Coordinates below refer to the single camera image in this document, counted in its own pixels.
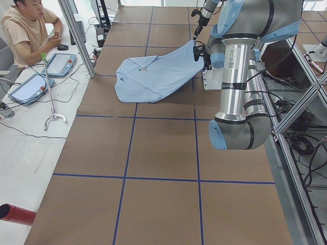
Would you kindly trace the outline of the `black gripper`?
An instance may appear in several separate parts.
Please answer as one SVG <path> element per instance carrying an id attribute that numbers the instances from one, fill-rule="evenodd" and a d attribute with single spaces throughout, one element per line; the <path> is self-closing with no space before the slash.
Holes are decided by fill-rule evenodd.
<path id="1" fill-rule="evenodd" d="M 199 61 L 200 57 L 204 62 L 203 70 L 212 70 L 212 63 L 210 54 L 206 51 L 206 45 L 195 45 L 193 47 L 194 60 Z"/>
<path id="2" fill-rule="evenodd" d="M 194 36 L 193 40 L 197 40 L 198 36 L 200 35 L 201 31 L 203 30 L 203 26 L 199 25 L 195 31 L 194 31 Z"/>

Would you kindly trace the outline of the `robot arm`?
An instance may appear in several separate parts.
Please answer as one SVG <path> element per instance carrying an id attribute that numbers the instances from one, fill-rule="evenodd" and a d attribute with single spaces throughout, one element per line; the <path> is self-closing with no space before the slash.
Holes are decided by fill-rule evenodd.
<path id="1" fill-rule="evenodd" d="M 204 6 L 201 10 L 196 9 L 192 12 L 192 16 L 199 15 L 198 27 L 194 32 L 193 40 L 196 40 L 199 34 L 201 33 L 203 27 L 207 26 L 219 2 L 220 1 L 205 1 Z M 222 31 L 226 21 L 225 12 L 227 11 L 228 4 L 230 4 L 230 1 L 222 1 L 222 12 L 220 13 L 220 18 L 217 23 L 217 30 L 215 32 L 212 31 L 211 33 L 211 37 L 214 38 L 215 42 L 217 43 L 222 43 Z"/>
<path id="2" fill-rule="evenodd" d="M 194 48 L 205 65 L 221 68 L 219 111 L 209 122 L 209 138 L 219 150 L 249 150 L 261 146 L 270 133 L 270 115 L 260 90 L 256 67 L 257 41 L 272 43 L 295 36 L 300 27 L 302 1 L 205 1 L 199 16 L 198 36 L 222 6 L 207 44 Z"/>

